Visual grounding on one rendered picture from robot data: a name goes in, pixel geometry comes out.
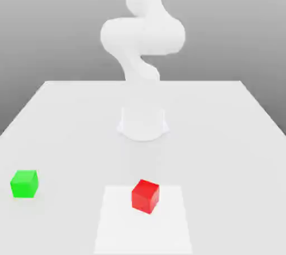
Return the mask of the small green cube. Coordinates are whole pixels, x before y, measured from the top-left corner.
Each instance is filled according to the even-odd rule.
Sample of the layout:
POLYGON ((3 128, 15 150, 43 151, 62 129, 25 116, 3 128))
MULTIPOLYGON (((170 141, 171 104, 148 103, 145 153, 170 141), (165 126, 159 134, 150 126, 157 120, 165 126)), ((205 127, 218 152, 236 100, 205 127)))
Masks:
POLYGON ((17 170, 10 181, 13 197, 34 198, 39 187, 36 170, 17 170))

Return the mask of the small red cube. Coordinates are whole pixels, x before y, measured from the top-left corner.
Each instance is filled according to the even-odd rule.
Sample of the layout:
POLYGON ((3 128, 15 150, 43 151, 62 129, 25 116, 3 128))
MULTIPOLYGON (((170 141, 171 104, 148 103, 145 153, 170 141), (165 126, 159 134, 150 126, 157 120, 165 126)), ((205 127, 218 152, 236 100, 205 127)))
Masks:
POLYGON ((132 207, 151 214, 159 202, 160 186, 146 180, 139 180, 131 192, 132 207))

